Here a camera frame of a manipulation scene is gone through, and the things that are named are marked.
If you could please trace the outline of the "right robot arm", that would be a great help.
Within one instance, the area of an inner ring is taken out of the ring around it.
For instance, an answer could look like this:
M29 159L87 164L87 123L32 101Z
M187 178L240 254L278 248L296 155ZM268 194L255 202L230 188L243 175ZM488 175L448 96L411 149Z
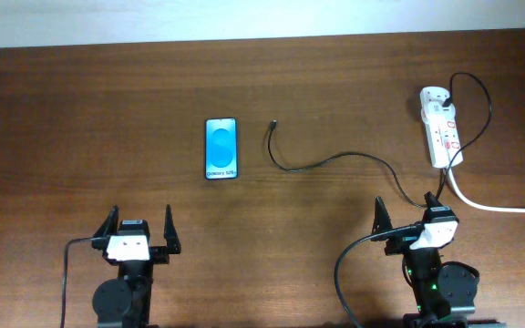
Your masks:
M417 312L403 317L405 327L466 327L475 312L479 271L458 261L443 262L439 250L455 237L459 220L432 194L425 195L423 218L393 227L384 201L375 200L373 241L384 241L385 255L401 255L402 270L417 303Z

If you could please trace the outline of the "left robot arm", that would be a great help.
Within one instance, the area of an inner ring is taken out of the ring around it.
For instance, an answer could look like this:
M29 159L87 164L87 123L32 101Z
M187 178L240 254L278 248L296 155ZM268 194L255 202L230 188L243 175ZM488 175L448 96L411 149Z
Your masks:
M163 237L163 245L151 246L146 220L120 221L118 206L111 209L91 242L108 264L118 268L118 276L101 283L93 295L98 327L149 326L154 267L181 253L170 206L165 210Z

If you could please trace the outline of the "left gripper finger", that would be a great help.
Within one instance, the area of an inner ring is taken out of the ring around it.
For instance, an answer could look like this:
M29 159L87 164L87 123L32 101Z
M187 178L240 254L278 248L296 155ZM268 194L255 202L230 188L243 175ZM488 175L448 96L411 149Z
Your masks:
M166 241L168 254L181 254L181 244L172 217L171 206L168 204L165 211L163 237Z
M106 238L118 231L118 205L114 205L107 218L93 234L93 238Z

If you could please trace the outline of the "blue Galaxy smartphone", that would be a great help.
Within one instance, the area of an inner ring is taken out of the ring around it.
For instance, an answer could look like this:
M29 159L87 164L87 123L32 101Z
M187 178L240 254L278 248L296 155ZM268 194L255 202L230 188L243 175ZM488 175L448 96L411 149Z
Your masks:
M235 118L211 118L205 122L205 178L236 179L239 176L238 132Z

